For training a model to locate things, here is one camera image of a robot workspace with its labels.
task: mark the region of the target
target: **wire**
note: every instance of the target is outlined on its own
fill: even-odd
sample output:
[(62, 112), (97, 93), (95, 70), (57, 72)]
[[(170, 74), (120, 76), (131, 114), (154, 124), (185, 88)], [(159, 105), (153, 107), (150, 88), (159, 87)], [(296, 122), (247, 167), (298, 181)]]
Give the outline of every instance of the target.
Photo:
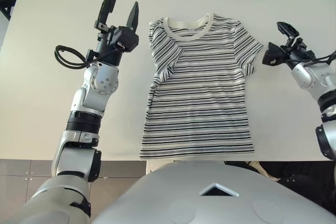
[[(62, 52), (69, 52), (75, 56), (77, 56), (81, 61), (82, 63), (75, 63), (75, 62), (70, 62), (68, 60), (66, 60), (65, 58), (63, 58), (60, 54), (60, 51)], [(105, 55), (102, 55), (100, 57), (97, 57), (96, 59), (92, 60), (92, 61), (86, 61), (86, 58), (77, 50), (71, 48), (71, 47), (66, 47), (66, 46), (62, 46), (62, 45), (58, 45), (56, 46), (55, 48), (55, 58), (56, 60), (64, 67), (66, 68), (70, 68), (70, 69), (83, 69), (83, 68), (87, 68), (90, 66), (90, 64), (94, 63), (94, 62), (97, 62), (99, 60), (101, 60), (102, 58), (106, 57), (106, 56), (109, 56), (113, 54), (113, 51), (108, 53), (108, 54), (105, 54)]]

